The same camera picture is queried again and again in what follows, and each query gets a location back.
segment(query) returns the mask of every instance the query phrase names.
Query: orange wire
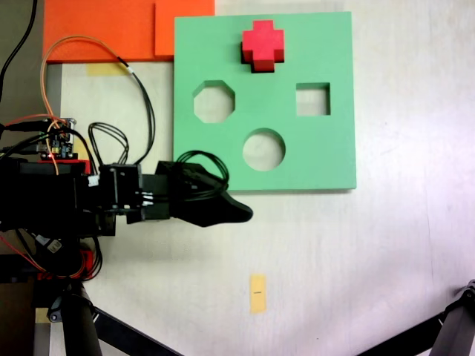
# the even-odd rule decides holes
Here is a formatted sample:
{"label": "orange wire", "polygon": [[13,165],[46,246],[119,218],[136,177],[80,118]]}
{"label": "orange wire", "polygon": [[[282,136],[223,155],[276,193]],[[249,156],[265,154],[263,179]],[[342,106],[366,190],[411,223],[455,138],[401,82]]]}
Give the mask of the orange wire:
{"label": "orange wire", "polygon": [[81,258],[82,258],[82,264],[81,264],[81,269],[76,272],[75,274],[71,275],[71,278],[78,278],[78,277],[81,277],[81,274],[83,273],[84,269],[85,269],[85,262],[84,262],[84,256],[82,256],[81,254]]}
{"label": "orange wire", "polygon": [[53,115],[53,109],[51,108],[50,102],[48,101],[48,96],[46,95],[46,85],[45,85],[46,61],[48,60],[49,56],[53,52],[54,48],[56,48],[56,46],[60,45],[61,43],[65,43],[65,42],[69,42],[69,41],[77,41],[77,40],[86,40],[86,41],[89,41],[89,42],[97,43],[98,45],[103,46],[107,51],[109,51],[115,57],[119,57],[117,55],[117,53],[112,48],[107,46],[106,43],[104,43],[100,39],[97,39],[97,38],[92,37],[92,36],[82,36],[82,35],[66,36],[66,37],[63,37],[62,39],[59,39],[58,41],[54,42],[51,45],[51,47],[49,47],[48,50],[46,51],[45,56],[43,57],[42,66],[41,66],[41,69],[40,69],[40,86],[41,86],[43,103],[45,104],[46,111],[50,115]]}
{"label": "orange wire", "polygon": [[[50,127],[47,128],[48,133],[50,132],[50,130],[53,127],[54,124],[56,124],[56,122],[52,121]],[[50,144],[50,138],[49,137],[46,138],[46,146],[47,146],[47,150],[50,152],[51,160],[53,161],[54,169],[56,170],[56,175],[59,176],[58,164],[56,163],[56,159],[54,158],[54,153],[51,150],[51,144]]]}

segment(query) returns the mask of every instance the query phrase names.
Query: red cross-shaped block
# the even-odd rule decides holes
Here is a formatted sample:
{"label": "red cross-shaped block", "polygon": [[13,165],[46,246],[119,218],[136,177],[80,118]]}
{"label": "red cross-shaped block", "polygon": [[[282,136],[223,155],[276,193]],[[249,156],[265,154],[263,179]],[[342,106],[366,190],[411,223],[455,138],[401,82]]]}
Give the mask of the red cross-shaped block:
{"label": "red cross-shaped block", "polygon": [[284,61],[284,30],[274,30],[273,20],[257,20],[252,30],[243,31],[243,61],[254,72],[273,72]]}

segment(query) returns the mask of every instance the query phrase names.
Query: square hole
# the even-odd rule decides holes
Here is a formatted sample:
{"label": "square hole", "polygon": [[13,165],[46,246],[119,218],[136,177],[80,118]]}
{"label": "square hole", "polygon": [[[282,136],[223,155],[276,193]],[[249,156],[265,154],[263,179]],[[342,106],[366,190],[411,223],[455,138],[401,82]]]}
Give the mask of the square hole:
{"label": "square hole", "polygon": [[329,83],[299,83],[296,99],[297,116],[330,115]]}

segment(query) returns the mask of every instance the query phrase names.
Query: circular hole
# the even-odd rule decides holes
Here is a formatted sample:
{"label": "circular hole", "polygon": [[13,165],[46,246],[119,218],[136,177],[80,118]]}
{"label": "circular hole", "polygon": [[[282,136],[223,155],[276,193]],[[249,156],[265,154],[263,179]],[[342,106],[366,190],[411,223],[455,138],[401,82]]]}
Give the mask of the circular hole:
{"label": "circular hole", "polygon": [[249,167],[256,171],[271,171],[284,160],[284,140],[268,128],[253,131],[244,143],[243,156]]}

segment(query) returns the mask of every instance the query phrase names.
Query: green foam board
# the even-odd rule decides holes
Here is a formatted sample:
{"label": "green foam board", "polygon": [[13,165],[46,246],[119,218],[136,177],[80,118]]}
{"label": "green foam board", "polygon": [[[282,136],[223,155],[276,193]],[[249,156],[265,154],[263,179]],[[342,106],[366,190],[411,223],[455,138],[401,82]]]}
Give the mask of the green foam board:
{"label": "green foam board", "polygon": [[[240,60],[242,32],[267,19],[285,31],[285,62],[274,73],[252,73]],[[224,122],[204,123],[194,97],[217,82],[234,92],[235,110]],[[322,85],[330,85],[330,114],[297,116],[297,88]],[[243,158],[244,142],[260,129],[285,143],[284,160],[271,171],[256,171]],[[351,14],[177,18],[174,158],[189,150],[219,156],[233,191],[355,188]],[[206,160],[195,162],[216,171]]]}

